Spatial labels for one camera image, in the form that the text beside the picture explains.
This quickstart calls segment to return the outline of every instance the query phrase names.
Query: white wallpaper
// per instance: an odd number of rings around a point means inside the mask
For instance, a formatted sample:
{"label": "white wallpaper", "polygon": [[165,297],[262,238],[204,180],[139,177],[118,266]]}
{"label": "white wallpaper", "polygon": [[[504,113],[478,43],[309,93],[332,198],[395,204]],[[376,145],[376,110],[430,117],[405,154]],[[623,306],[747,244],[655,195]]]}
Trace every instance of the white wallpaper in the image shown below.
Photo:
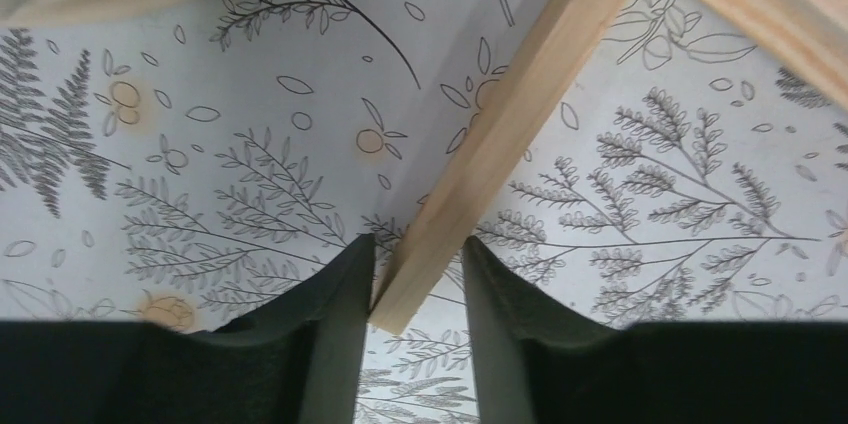
{"label": "white wallpaper", "polygon": [[[212,329],[385,257],[547,0],[202,0],[0,31],[0,315]],[[845,319],[848,116],[697,0],[630,0],[477,234],[562,303]],[[357,422],[477,422],[454,262]]]}

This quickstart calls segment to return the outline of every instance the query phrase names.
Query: plant line art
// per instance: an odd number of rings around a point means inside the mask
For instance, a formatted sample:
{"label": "plant line art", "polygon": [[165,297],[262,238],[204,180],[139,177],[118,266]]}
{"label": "plant line art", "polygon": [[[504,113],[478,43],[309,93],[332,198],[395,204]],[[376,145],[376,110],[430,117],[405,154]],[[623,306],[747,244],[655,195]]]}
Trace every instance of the plant line art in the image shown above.
{"label": "plant line art", "polygon": [[211,42],[219,43],[221,50],[226,50],[231,45],[231,31],[233,29],[243,29],[245,36],[250,41],[254,35],[258,35],[261,31],[262,22],[272,15],[278,15],[283,22],[286,22],[292,16],[292,13],[304,14],[306,27],[311,27],[317,19],[318,30],[321,34],[324,34],[331,22],[341,22],[346,20],[350,14],[356,14],[392,46],[412,75],[415,85],[418,89],[421,89],[418,75],[397,43],[365,12],[349,0],[242,0],[238,3],[234,3],[232,0],[222,1],[227,9],[227,14],[220,18],[221,25],[218,26],[218,31],[209,38]]}

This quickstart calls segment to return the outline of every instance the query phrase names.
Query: botanical wallpaper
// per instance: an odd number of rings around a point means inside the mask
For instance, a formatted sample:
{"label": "botanical wallpaper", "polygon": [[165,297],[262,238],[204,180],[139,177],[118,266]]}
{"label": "botanical wallpaper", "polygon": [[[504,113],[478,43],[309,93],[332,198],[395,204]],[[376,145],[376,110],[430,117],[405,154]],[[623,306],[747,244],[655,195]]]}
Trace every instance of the botanical wallpaper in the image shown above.
{"label": "botanical wallpaper", "polygon": [[[384,260],[547,0],[198,0],[0,30],[0,313],[214,329]],[[848,115],[697,0],[628,0],[479,235],[621,328],[848,318]],[[478,422],[458,260],[356,422]]]}

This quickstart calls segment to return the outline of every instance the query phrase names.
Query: wooden frame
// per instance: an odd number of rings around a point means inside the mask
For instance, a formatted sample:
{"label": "wooden frame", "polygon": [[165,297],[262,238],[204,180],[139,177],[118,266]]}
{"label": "wooden frame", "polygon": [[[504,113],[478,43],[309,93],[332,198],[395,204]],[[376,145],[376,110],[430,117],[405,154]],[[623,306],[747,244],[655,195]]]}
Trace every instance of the wooden frame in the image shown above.
{"label": "wooden frame", "polygon": [[[704,0],[848,107],[848,1]],[[471,234],[624,0],[550,0],[395,249],[371,323],[400,333]]]}

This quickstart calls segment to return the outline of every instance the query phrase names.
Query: fern drawing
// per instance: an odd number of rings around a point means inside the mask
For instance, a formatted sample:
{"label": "fern drawing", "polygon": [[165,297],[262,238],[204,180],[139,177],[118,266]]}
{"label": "fern drawing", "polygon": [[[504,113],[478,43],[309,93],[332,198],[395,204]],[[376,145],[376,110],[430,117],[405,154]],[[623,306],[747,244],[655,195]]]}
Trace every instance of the fern drawing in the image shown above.
{"label": "fern drawing", "polygon": [[[713,312],[735,289],[734,277],[769,244],[779,243],[781,251],[791,249],[795,257],[808,259],[801,246],[818,239],[778,227],[780,201],[755,169],[739,162],[731,166],[729,182],[735,180],[736,189],[712,182],[728,148],[720,142],[717,113],[703,108],[688,112],[656,88],[642,104],[645,109],[615,111],[614,124],[623,132],[597,137],[600,165],[588,174],[581,175],[571,159],[560,157],[554,172],[540,174],[538,183],[509,185],[537,207],[560,210],[557,224],[574,241],[549,239],[545,221],[511,209],[484,222],[477,234],[521,253],[506,262],[533,284],[547,284],[566,265],[597,268],[607,284],[592,312],[614,326],[681,319],[691,307]],[[629,174],[614,180],[615,169],[629,169]],[[646,219],[637,219],[648,206]],[[642,236],[668,234],[659,227],[675,226],[685,237],[643,239],[635,232],[642,226],[657,227]],[[583,233],[605,242],[587,244]]]}
{"label": "fern drawing", "polygon": [[2,183],[29,184],[59,218],[59,188],[71,167],[99,199],[106,198],[110,165],[129,167],[94,152],[85,110],[90,53],[82,51],[71,76],[57,88],[54,106],[45,109],[39,102],[45,94],[35,87],[41,80],[35,74],[33,38],[26,29],[12,29],[10,34],[0,44],[0,191],[6,191]]}
{"label": "fern drawing", "polygon": [[807,109],[818,109],[831,104],[818,89],[807,84],[789,69],[781,67],[777,72],[780,77],[774,83],[781,90],[780,97]]}

